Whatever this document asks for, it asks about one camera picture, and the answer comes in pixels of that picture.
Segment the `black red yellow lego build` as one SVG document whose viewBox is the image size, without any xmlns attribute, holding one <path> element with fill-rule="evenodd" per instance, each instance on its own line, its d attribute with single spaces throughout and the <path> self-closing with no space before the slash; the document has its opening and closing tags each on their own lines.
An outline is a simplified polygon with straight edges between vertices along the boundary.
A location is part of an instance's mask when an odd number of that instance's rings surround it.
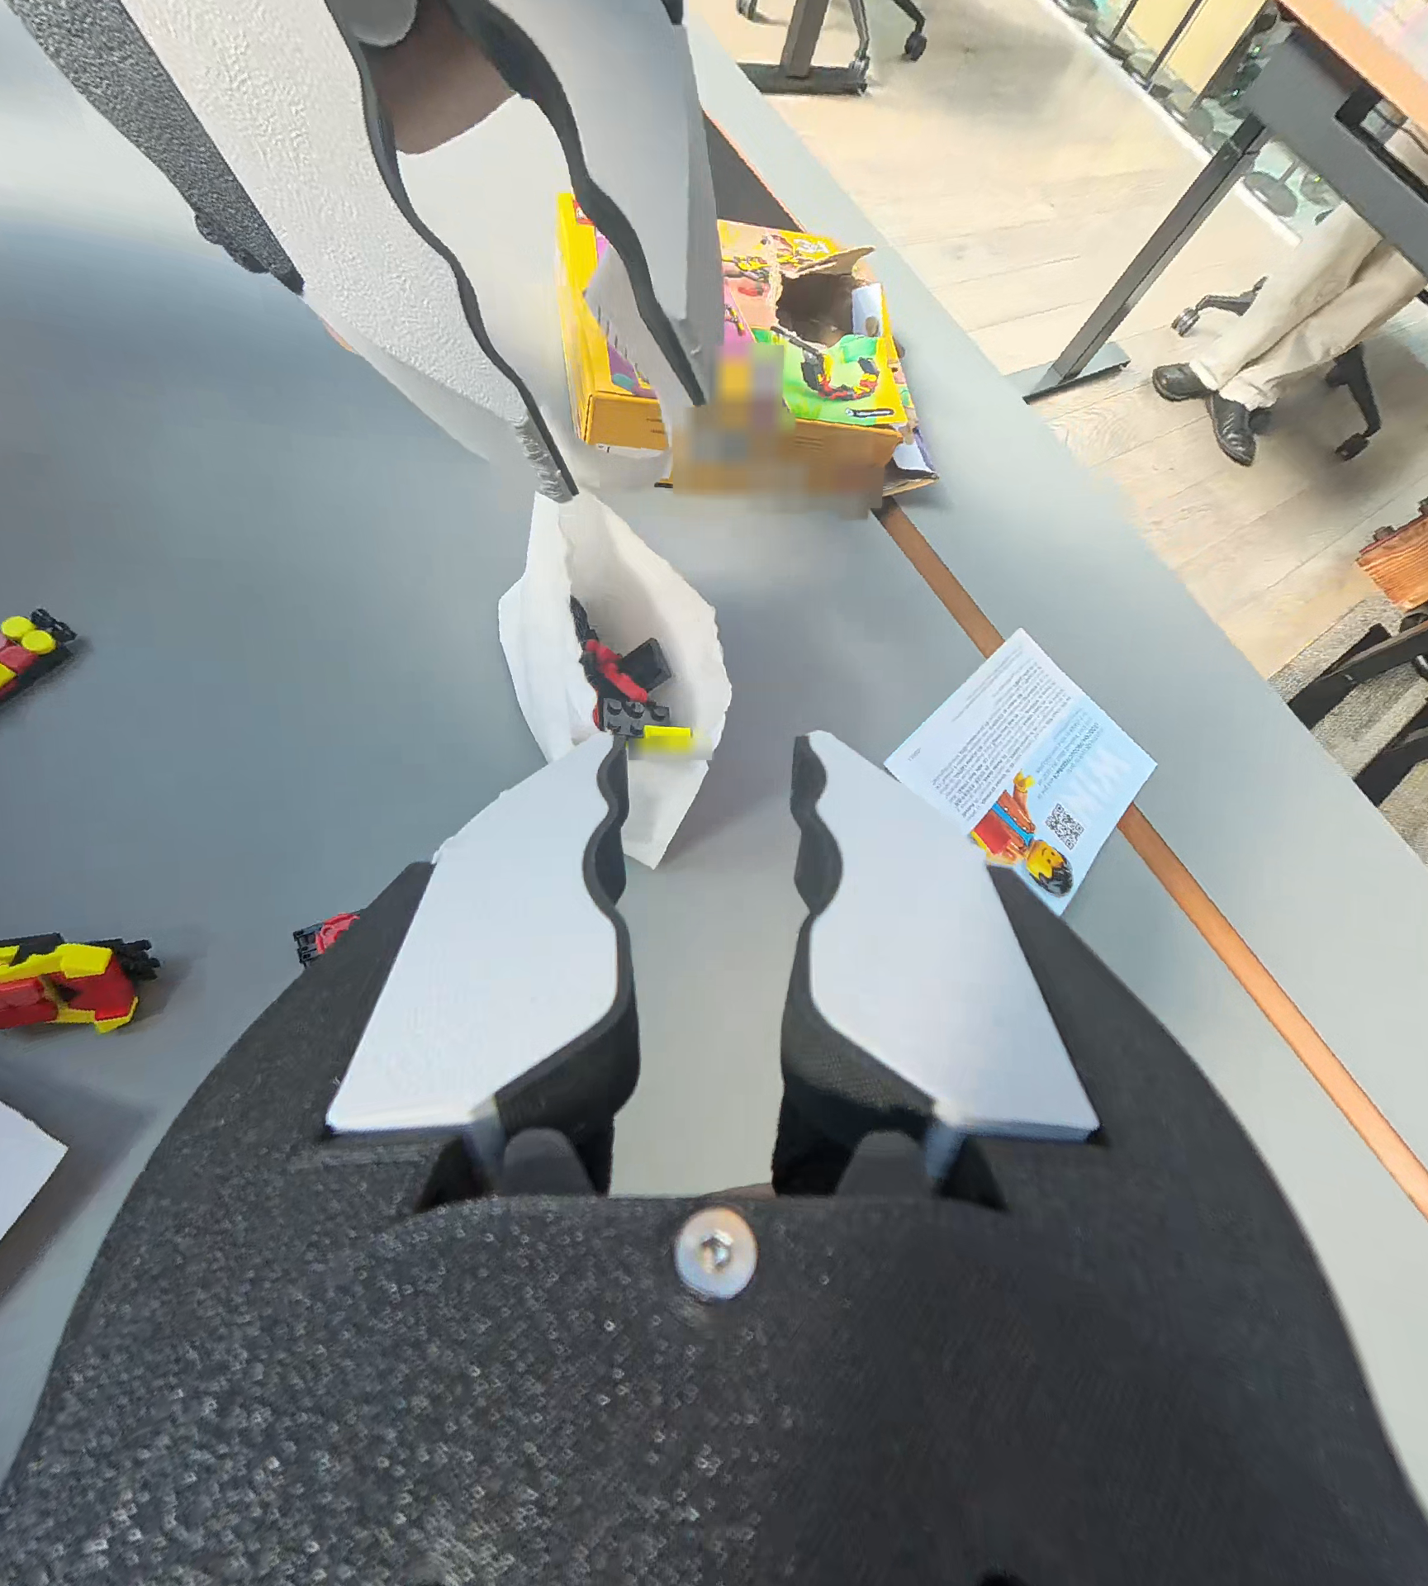
<svg viewBox="0 0 1428 1586">
<path fill-rule="evenodd" d="M 59 933 L 0 941 L 0 1032 L 80 1025 L 107 1034 L 132 1020 L 138 989 L 160 969 L 146 940 L 72 941 Z"/>
</svg>

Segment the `wood edged desk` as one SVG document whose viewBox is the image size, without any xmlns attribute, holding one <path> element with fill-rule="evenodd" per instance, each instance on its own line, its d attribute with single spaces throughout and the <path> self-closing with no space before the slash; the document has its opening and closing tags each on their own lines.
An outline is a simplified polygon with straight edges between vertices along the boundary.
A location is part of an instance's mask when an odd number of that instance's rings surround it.
<svg viewBox="0 0 1428 1586">
<path fill-rule="evenodd" d="M 1138 247 L 1115 284 L 1054 358 L 1009 376 L 1026 403 L 1127 365 L 1113 343 L 1127 313 L 1275 142 L 1317 171 L 1428 279 L 1428 188 L 1374 130 L 1391 109 L 1428 142 L 1428 74 L 1350 3 L 1282 3 L 1287 33 L 1241 100 L 1239 123 Z"/>
</svg>

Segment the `colourful cardboard lego box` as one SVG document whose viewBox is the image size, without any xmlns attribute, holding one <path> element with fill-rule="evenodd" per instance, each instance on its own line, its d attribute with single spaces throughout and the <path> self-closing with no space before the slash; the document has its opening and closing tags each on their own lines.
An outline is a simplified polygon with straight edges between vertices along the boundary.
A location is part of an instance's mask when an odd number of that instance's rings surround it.
<svg viewBox="0 0 1428 1586">
<path fill-rule="evenodd" d="M 938 475 L 922 441 L 915 399 L 867 257 L 789 224 L 720 218 L 723 351 L 755 346 L 778 373 L 789 436 L 813 464 L 860 479 L 882 465 L 895 497 Z M 570 417 L 578 441 L 604 449 L 662 451 L 667 431 L 646 376 L 611 345 L 584 287 L 606 256 L 604 234 L 568 191 L 556 198 L 560 323 Z"/>
</svg>

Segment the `black office chair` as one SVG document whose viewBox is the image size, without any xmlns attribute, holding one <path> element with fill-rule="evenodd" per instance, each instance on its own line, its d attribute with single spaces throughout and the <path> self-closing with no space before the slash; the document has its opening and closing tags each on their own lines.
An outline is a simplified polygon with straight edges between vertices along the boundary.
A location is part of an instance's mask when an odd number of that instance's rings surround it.
<svg viewBox="0 0 1428 1586">
<path fill-rule="evenodd" d="M 1325 632 L 1303 649 L 1272 685 L 1303 728 L 1348 753 L 1373 806 L 1428 773 L 1428 601 L 1406 611 L 1374 603 L 1345 636 Z"/>
</svg>

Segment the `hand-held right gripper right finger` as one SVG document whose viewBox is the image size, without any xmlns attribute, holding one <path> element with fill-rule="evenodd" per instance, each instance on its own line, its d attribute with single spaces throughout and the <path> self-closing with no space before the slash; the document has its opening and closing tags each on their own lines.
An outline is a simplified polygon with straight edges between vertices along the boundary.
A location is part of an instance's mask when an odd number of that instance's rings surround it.
<svg viewBox="0 0 1428 1586">
<path fill-rule="evenodd" d="M 783 1100 L 839 1148 L 900 1131 L 1080 1143 L 1100 1125 L 1003 905 L 958 826 L 824 730 L 794 740 L 803 902 Z"/>
</svg>

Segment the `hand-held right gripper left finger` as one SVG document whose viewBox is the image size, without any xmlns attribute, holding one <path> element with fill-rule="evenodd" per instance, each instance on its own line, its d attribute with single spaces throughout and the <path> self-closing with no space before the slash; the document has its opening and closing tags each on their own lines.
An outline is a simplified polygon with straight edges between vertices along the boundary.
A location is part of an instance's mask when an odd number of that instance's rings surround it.
<svg viewBox="0 0 1428 1586">
<path fill-rule="evenodd" d="M 639 1072 L 626 766 L 619 738 L 591 735 L 439 844 L 332 1134 L 503 1143 L 611 1121 Z"/>
</svg>

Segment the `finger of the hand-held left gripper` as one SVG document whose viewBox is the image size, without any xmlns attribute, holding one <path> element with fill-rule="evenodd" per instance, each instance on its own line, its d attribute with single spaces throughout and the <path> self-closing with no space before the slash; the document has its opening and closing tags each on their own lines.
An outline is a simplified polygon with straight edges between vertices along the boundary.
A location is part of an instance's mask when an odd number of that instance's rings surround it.
<svg viewBox="0 0 1428 1586">
<path fill-rule="evenodd" d="M 325 323 L 457 444 L 565 503 L 576 484 L 454 254 L 421 224 L 371 69 L 421 3 L 130 1 L 123 9 Z"/>
<path fill-rule="evenodd" d="M 717 208 L 682 3 L 451 1 L 533 102 L 604 237 L 584 299 L 664 413 L 710 401 L 723 340 Z"/>
</svg>

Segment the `white blue instruction leaflet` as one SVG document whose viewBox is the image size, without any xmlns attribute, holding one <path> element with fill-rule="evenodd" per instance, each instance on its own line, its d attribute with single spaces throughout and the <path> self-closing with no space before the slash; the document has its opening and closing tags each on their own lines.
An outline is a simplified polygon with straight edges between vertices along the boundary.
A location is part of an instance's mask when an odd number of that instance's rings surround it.
<svg viewBox="0 0 1428 1586">
<path fill-rule="evenodd" d="M 884 766 L 1062 915 L 1156 761 L 1016 629 Z"/>
</svg>

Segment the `torn printed white paper bag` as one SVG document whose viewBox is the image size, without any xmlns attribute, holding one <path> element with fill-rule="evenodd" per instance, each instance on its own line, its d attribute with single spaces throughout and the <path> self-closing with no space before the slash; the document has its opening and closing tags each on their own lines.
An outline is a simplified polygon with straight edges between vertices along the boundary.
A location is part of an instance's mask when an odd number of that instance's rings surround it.
<svg viewBox="0 0 1428 1586">
<path fill-rule="evenodd" d="M 667 665 L 665 682 L 646 693 L 689 745 L 627 751 L 624 852 L 654 867 L 710 769 L 732 700 L 715 609 L 598 498 L 537 493 L 522 573 L 497 601 L 497 632 L 515 700 L 548 761 L 599 731 L 576 614 L 603 647 L 622 657 L 652 641 Z"/>
</svg>

